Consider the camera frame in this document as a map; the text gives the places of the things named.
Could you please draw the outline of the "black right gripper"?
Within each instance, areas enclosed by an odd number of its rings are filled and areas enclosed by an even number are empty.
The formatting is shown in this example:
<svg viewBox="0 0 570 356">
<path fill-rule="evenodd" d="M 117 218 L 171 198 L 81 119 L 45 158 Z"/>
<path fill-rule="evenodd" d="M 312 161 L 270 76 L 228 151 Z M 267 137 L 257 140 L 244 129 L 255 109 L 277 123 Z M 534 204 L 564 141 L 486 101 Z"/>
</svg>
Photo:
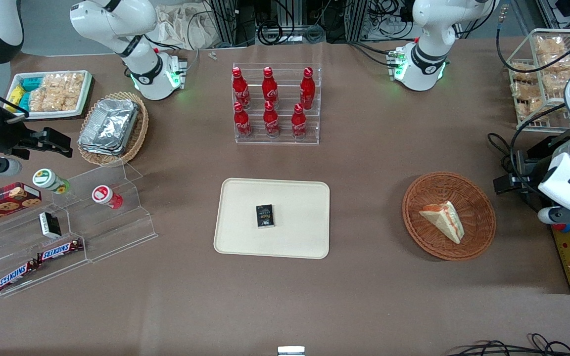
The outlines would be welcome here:
<svg viewBox="0 0 570 356">
<path fill-rule="evenodd" d="M 16 156 L 27 160 L 30 149 L 42 152 L 55 152 L 66 158 L 72 158 L 71 139 L 52 128 L 44 128 L 42 139 L 34 137 L 34 131 L 21 121 L 9 123 L 16 117 L 9 111 L 0 111 L 0 155 Z M 18 162 L 0 156 L 0 166 L 13 166 Z"/>
</svg>

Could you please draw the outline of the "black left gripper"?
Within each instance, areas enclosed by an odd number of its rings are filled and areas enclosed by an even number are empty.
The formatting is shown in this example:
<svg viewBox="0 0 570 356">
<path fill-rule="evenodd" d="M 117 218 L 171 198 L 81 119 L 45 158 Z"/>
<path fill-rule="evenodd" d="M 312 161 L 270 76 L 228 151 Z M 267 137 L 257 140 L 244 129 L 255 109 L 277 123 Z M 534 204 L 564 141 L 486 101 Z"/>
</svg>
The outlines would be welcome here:
<svg viewBox="0 0 570 356">
<path fill-rule="evenodd" d="M 549 171 L 552 155 L 570 139 L 570 136 L 559 138 L 559 135 L 550 135 L 527 151 L 515 151 L 514 167 L 517 171 L 493 180 L 495 194 L 500 195 L 515 191 L 527 194 L 527 196 L 534 194 L 541 201 L 550 201 L 550 198 L 540 192 L 538 186 Z"/>
</svg>

